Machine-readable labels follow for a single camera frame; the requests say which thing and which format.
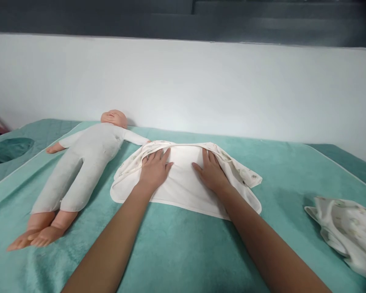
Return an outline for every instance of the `doll foot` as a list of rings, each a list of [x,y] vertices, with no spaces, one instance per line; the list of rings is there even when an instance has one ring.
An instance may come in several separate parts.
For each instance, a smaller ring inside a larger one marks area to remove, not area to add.
[[[39,233],[41,230],[28,230],[24,232],[22,235],[20,235],[10,246],[8,246],[7,251],[13,251],[25,248],[27,246],[30,246],[31,241],[28,239],[30,235],[33,235],[35,233]]]
[[[41,232],[34,233],[28,237],[31,245],[36,247],[46,247],[64,235],[65,230],[53,226],[43,229]]]

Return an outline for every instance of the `green pillow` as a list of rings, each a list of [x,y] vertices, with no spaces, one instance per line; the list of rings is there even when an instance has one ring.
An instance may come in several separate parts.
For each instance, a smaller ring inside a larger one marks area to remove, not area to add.
[[[34,144],[31,138],[10,138],[0,142],[0,164],[24,155]]]

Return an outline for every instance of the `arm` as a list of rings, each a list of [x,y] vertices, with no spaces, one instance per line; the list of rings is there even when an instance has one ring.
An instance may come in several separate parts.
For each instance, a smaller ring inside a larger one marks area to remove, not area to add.
[[[76,132],[75,134],[72,134],[71,136],[68,136],[66,138],[63,138],[59,141],[60,145],[64,149],[67,149],[68,147],[72,146],[83,135],[85,131],[86,129]]]
[[[46,152],[47,153],[56,153],[59,151],[63,151],[64,149],[67,149],[72,144],[74,144],[75,141],[78,140],[85,131],[86,131],[86,129],[76,132],[75,134],[72,134],[71,136],[68,136],[66,138],[63,138],[59,142],[56,142],[53,146],[48,147],[46,149]]]
[[[132,142],[134,144],[137,144],[137,145],[144,145],[146,144],[147,142],[150,142],[149,139],[145,138],[145,137],[142,137],[130,130],[127,130],[125,129],[125,133],[124,133],[124,137],[123,137],[124,140],[127,140],[128,142]]]
[[[271,292],[330,292],[285,241],[251,208],[225,177],[216,157],[203,149],[205,185],[224,204],[245,247]]]
[[[165,181],[173,163],[170,149],[144,158],[141,176],[129,197],[84,256],[62,292],[116,292],[148,202]]]

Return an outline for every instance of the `doll leg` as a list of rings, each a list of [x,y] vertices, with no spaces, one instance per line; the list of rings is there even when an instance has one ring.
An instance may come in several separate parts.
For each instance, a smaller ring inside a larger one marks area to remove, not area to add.
[[[33,206],[26,232],[8,246],[8,251],[29,246],[32,240],[29,239],[30,236],[50,225],[54,219],[53,211],[59,208],[60,200],[76,176],[81,163],[82,159],[70,150],[62,156]]]
[[[49,227],[50,223],[54,219],[54,212],[32,214],[27,223],[27,230],[20,235],[16,240],[7,248],[7,251],[22,249],[30,246],[31,241],[28,237],[34,233],[37,233],[46,227]]]
[[[70,149],[62,156],[38,196],[31,213],[53,212],[59,209],[61,199],[77,175],[82,159]]]
[[[84,160],[80,172],[61,202],[61,210],[50,227],[29,237],[33,240],[31,245],[44,247],[64,235],[78,212],[88,203],[107,163],[107,160]]]

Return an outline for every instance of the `hand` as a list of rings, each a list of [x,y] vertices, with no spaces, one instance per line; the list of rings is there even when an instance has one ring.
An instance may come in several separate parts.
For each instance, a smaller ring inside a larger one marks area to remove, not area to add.
[[[141,175],[138,184],[150,188],[155,192],[167,179],[168,172],[174,164],[167,164],[170,152],[171,149],[168,148],[163,157],[161,157],[163,150],[160,149],[157,152],[150,154],[149,158],[145,157],[142,160]]]
[[[215,155],[211,151],[207,154],[207,150],[202,149],[202,156],[203,169],[197,163],[192,163],[192,166],[198,172],[203,183],[215,193],[218,193],[225,187],[229,187],[231,184],[224,171],[222,171]]]
[[[46,149],[46,152],[47,152],[47,153],[56,153],[56,152],[62,151],[62,150],[64,150],[64,149],[65,149],[65,148],[64,148],[62,145],[60,145],[60,143],[59,143],[59,142],[56,142],[56,144],[55,144],[55,145],[48,147],[48,148]]]

